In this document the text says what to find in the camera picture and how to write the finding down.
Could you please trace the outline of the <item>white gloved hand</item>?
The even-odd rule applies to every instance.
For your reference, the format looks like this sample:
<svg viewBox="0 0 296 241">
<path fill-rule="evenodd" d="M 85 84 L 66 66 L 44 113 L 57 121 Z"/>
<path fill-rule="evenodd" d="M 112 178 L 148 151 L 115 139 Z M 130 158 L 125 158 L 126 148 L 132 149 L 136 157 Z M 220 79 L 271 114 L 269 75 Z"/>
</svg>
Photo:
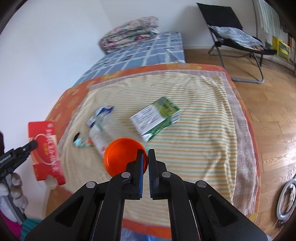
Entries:
<svg viewBox="0 0 296 241">
<path fill-rule="evenodd" d="M 22 224 L 26 219 L 28 199 L 23 194 L 22 180 L 17 173 L 1 180 L 1 212 L 10 221 Z"/>
</svg>

